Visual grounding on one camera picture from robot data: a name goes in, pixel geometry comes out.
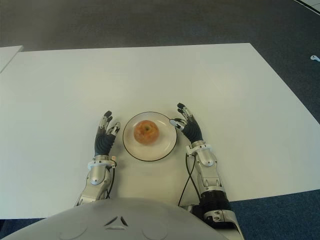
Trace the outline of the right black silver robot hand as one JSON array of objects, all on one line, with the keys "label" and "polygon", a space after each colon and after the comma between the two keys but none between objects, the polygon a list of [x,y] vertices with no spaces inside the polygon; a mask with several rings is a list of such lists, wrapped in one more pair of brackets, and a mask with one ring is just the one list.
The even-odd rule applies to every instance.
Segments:
[{"label": "right black silver robot hand", "polygon": [[203,141],[201,128],[191,111],[181,102],[177,104],[177,111],[184,117],[171,118],[169,123],[180,130],[191,144]]}]

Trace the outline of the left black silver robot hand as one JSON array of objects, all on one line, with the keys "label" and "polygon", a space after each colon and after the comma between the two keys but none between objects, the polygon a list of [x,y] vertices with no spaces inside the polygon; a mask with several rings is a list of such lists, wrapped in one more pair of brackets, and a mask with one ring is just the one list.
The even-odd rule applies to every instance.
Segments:
[{"label": "left black silver robot hand", "polygon": [[111,128],[109,123],[113,119],[112,112],[108,110],[100,119],[94,141],[94,155],[108,156],[120,131],[121,124],[116,122]]}]

